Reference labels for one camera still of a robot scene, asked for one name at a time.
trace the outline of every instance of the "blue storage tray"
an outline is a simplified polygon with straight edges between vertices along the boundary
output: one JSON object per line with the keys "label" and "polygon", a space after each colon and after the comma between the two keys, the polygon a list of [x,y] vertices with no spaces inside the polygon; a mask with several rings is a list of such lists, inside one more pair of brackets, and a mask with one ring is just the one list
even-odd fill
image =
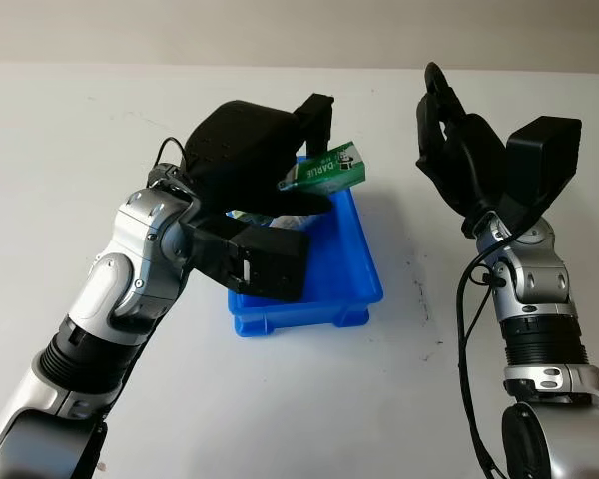
{"label": "blue storage tray", "polygon": [[229,311],[240,336],[264,336],[277,327],[368,322],[368,305],[383,298],[350,190],[330,196],[334,208],[306,232],[310,236],[303,297],[281,302],[229,291]]}

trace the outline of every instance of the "robotic arm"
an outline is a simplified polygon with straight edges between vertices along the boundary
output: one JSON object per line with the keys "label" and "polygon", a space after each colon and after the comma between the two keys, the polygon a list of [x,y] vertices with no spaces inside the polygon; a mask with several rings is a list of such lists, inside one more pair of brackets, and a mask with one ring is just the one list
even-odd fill
{"label": "robotic arm", "polygon": [[113,237],[58,333],[0,415],[0,478],[84,479],[95,470],[105,419],[162,318],[198,269],[241,293],[294,300],[307,236],[228,218],[329,210],[328,198],[282,193],[277,183],[306,142],[326,150],[333,98],[312,95],[293,113],[246,102],[220,106],[127,197]]}
{"label": "robotic arm", "polygon": [[439,67],[429,64],[425,80],[417,165],[465,217],[480,253],[457,300],[462,397],[479,463],[487,477],[503,477],[479,438],[465,369],[463,289],[484,261],[506,341],[504,387],[517,400],[502,418],[510,478],[599,479],[599,369],[588,363],[568,271],[541,217],[575,174],[581,122],[540,117],[504,147],[483,118],[464,112]]}

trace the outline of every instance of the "silver robot arm segment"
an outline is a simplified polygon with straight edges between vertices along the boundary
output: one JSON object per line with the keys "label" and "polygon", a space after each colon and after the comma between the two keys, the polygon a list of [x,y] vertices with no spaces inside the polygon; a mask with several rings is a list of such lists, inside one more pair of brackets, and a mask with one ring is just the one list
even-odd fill
{"label": "silver robot arm segment", "polygon": [[[495,218],[478,236],[484,251],[509,236]],[[588,364],[568,271],[540,219],[487,261],[500,279],[493,301],[517,404],[502,420],[511,479],[599,479],[599,368]]]}
{"label": "silver robot arm segment", "polygon": [[113,237],[58,334],[0,415],[0,478],[91,477],[104,419],[186,283],[177,218],[187,205],[144,189],[119,207]]}

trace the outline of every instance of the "white wall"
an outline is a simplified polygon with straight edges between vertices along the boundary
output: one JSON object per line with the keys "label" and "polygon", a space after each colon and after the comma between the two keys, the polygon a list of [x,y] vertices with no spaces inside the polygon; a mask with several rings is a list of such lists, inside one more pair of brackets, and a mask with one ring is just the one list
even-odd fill
{"label": "white wall", "polygon": [[599,73],[599,0],[0,0],[0,62]]}

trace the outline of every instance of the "white tabletop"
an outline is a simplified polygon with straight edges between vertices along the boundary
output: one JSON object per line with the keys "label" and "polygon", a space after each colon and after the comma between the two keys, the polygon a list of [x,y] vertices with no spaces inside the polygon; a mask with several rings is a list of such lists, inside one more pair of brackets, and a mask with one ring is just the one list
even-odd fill
{"label": "white tabletop", "polygon": [[[539,115],[583,121],[577,176],[547,217],[599,366],[599,76],[446,73],[502,138]],[[96,477],[480,477],[453,308],[475,248],[414,164],[421,71],[0,65],[0,408],[161,140],[185,140],[227,100],[292,110],[312,92],[335,96],[332,144],[354,140],[366,161],[354,196],[385,299],[363,327],[243,339],[226,291],[195,274],[108,420]],[[503,465],[511,400],[490,306],[471,341],[482,436]]]}

